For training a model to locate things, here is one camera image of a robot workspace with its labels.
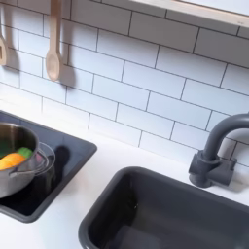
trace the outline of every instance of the sink basin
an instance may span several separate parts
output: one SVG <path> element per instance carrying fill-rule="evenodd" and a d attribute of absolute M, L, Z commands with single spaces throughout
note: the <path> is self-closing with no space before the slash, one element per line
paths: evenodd
<path fill-rule="evenodd" d="M 89 211 L 79 238 L 85 249 L 249 249 L 249 207 L 129 167 Z"/>

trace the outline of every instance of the black stovetop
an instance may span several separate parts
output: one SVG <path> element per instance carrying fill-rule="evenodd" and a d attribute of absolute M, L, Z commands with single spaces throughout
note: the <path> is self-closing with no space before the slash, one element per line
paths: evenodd
<path fill-rule="evenodd" d="M 31 223 L 43 214 L 57 195 L 96 152 L 97 148 L 88 141 L 4 112 L 0 112 L 0 122 L 28 127 L 38 135 L 40 142 L 48 144 L 55 152 L 54 166 L 48 172 L 36 176 L 20 192 L 0 198 L 0 213 L 24 223 Z"/>

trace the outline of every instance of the stainless steel pot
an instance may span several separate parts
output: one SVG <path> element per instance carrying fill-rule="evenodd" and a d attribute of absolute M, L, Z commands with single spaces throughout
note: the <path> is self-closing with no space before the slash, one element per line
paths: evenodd
<path fill-rule="evenodd" d="M 15 167 L 0 170 L 0 198 L 20 191 L 36 174 L 44 173 L 49 168 L 50 162 L 39 149 L 39 139 L 33 131 L 17 124 L 0 123 L 0 155 L 3 151 L 9 154 L 21 147 L 32 150 L 33 154 Z"/>

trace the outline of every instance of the gray faucet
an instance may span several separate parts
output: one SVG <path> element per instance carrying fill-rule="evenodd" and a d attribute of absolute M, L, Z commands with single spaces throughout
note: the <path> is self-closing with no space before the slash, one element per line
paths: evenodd
<path fill-rule="evenodd" d="M 193 157 L 189 172 L 194 185 L 208 188 L 213 183 L 230 184 L 236 161 L 223 161 L 217 154 L 226 135 L 239 128 L 249 128 L 249 114 L 228 117 L 213 128 L 204 150 Z"/>

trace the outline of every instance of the wooden utensil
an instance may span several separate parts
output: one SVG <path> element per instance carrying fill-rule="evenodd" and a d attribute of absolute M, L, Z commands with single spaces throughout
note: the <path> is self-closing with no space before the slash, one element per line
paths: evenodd
<path fill-rule="evenodd" d="M 61 0 L 51 0 L 51 40 L 46 57 L 47 72 L 52 81 L 57 81 L 61 67 L 59 52 Z"/>
<path fill-rule="evenodd" d="M 1 9 L 0 9 L 0 65 L 5 66 L 7 64 L 8 46 L 2 35 L 1 26 Z"/>

